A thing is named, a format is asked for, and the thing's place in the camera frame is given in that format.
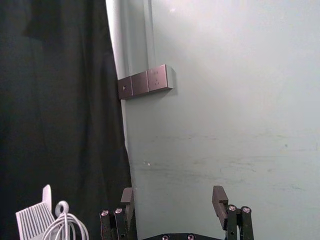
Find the black curtain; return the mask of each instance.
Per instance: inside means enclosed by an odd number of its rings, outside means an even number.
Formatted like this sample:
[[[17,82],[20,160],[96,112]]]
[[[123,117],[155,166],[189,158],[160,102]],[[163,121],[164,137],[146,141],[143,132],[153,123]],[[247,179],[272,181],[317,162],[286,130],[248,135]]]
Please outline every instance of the black curtain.
[[[46,184],[100,239],[131,186],[124,142],[105,0],[0,0],[0,239]]]

